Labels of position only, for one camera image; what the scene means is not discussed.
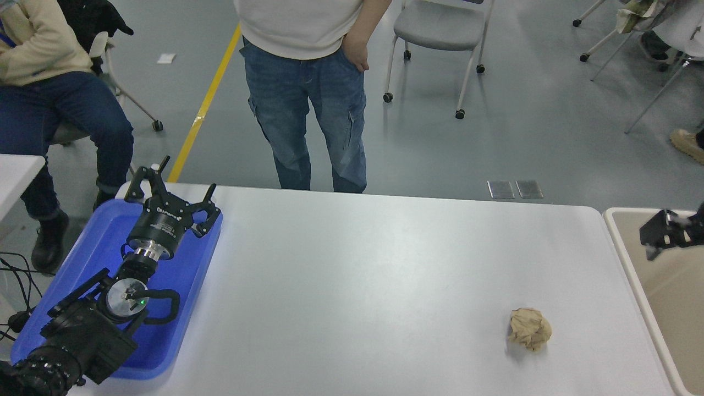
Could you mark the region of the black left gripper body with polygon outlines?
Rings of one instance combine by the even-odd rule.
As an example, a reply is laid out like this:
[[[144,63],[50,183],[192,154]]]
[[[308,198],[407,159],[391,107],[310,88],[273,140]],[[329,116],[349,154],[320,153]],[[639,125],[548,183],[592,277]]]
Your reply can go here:
[[[192,215],[186,212],[184,200],[146,200],[141,215],[128,235],[128,245],[161,250],[160,259],[171,259],[192,224]]]

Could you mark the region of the person's left hand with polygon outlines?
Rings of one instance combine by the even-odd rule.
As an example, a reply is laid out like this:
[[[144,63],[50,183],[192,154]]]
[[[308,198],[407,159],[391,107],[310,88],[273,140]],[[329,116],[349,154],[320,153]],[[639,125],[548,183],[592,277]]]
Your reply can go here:
[[[362,23],[355,23],[342,40],[342,49],[347,60],[360,72],[370,69],[368,65],[368,42],[371,33]]]

